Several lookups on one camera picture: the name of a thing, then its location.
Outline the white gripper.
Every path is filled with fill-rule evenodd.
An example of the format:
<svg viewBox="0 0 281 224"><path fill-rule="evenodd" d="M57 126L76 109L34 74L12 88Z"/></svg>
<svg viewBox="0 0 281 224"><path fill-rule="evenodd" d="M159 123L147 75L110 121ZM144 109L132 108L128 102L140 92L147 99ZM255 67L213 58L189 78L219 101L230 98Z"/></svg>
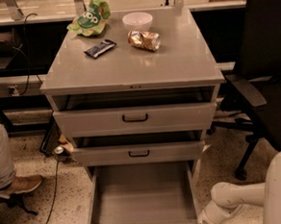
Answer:
<svg viewBox="0 0 281 224"><path fill-rule="evenodd" d="M243 204L229 208L219 206L216 202L210 202L197 218L197 224L223 224L243 212Z"/></svg>

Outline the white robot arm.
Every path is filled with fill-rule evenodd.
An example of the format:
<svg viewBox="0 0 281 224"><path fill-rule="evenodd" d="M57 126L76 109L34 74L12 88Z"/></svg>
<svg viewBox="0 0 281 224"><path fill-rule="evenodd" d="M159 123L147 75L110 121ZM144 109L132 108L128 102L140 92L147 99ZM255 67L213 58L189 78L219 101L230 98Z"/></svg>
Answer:
<svg viewBox="0 0 281 224"><path fill-rule="evenodd" d="M264 183L216 183L211 199L198 216L197 224L223 224L254 205L263 208L263 224L281 224L281 152L270 162Z"/></svg>

